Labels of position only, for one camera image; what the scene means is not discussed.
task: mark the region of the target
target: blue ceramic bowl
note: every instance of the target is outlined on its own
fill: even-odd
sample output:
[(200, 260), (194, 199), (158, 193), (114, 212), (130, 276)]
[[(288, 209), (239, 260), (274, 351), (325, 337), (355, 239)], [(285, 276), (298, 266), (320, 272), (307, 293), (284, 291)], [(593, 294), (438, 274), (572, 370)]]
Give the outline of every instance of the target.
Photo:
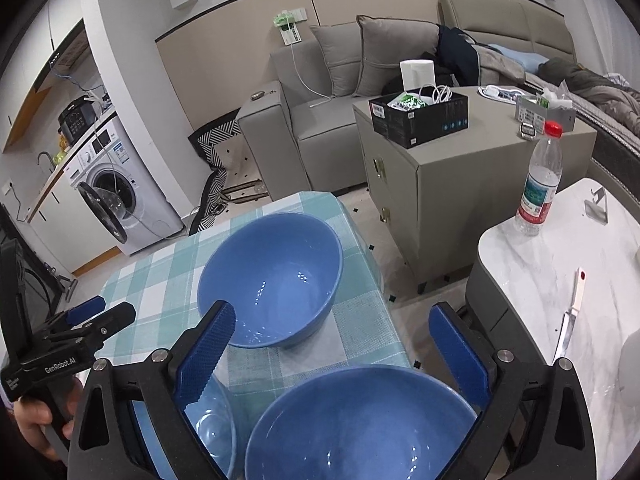
[[(174, 470), (169, 465), (151, 425), (145, 403), (135, 400), (133, 409), (159, 477), (164, 480), (176, 480)], [(239, 444), (228, 390), (212, 375), (200, 396), (200, 400), (189, 404), (184, 413), (209, 451), (211, 458), (215, 460), (228, 478), (233, 478), (238, 471), (236, 450), (239, 449)]]
[(211, 255), (198, 284), (203, 316), (216, 300), (236, 310), (230, 345), (290, 346), (311, 335), (329, 314), (342, 274), (334, 230), (304, 213), (258, 218)]
[(340, 368), (298, 384), (258, 421), (246, 480), (433, 480), (476, 420), (454, 390), (409, 369)]

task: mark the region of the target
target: knife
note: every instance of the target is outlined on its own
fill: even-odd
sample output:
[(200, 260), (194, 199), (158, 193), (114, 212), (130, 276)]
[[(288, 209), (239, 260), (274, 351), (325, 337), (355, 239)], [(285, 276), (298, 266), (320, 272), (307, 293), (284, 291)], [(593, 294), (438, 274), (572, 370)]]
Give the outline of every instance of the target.
[(574, 299), (571, 303), (569, 310), (562, 316), (562, 326), (560, 328), (560, 337), (558, 338), (558, 345), (556, 346), (556, 353), (554, 354), (553, 362), (557, 359), (564, 357), (566, 349), (569, 346), (569, 339), (574, 332), (575, 318), (580, 312), (580, 306), (582, 304), (582, 295), (584, 294), (584, 282), (586, 275), (582, 267), (578, 267), (575, 275), (574, 286)]

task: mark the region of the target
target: tissue box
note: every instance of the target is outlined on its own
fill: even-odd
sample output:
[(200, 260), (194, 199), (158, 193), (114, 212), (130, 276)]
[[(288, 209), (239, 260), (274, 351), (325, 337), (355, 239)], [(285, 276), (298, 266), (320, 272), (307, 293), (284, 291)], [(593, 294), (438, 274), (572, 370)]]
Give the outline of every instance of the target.
[(575, 109), (544, 108), (536, 103), (534, 96), (522, 96), (516, 99), (516, 120), (519, 123), (533, 124), (537, 135), (541, 135), (545, 121), (555, 121), (562, 126), (563, 132), (572, 132), (575, 124)]
[[(425, 86), (422, 95), (431, 95), (432, 92), (432, 86)], [(373, 130), (404, 148), (413, 148), (469, 126), (469, 98), (465, 95), (452, 92), (449, 101), (410, 112), (387, 105), (398, 95), (395, 93), (372, 99), (369, 109)]]

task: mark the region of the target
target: white marble table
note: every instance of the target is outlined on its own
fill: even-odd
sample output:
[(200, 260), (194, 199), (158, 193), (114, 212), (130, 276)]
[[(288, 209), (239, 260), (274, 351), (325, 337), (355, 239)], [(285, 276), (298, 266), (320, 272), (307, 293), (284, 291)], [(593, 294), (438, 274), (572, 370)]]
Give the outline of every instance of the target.
[(609, 224), (589, 218), (584, 200), (599, 187), (585, 178), (560, 192), (537, 237), (521, 235), (513, 219), (489, 229), (478, 256), (548, 364), (572, 300), (575, 271), (585, 270), (584, 299), (566, 357), (587, 401), (598, 478), (610, 479), (640, 438), (640, 407), (625, 406), (618, 387), (620, 350), (640, 328), (640, 225), (610, 193)]

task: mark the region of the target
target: black box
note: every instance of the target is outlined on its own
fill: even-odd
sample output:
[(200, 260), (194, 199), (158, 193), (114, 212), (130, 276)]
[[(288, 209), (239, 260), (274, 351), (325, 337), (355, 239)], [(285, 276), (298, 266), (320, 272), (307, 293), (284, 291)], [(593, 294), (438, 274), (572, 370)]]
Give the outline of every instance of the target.
[[(419, 89), (409, 90), (418, 93)], [(425, 86), (422, 95), (430, 96), (433, 86)], [(404, 148), (464, 130), (469, 126), (469, 98), (452, 93), (451, 99), (406, 112), (390, 108), (387, 103), (398, 94), (383, 95), (369, 101), (373, 129)]]

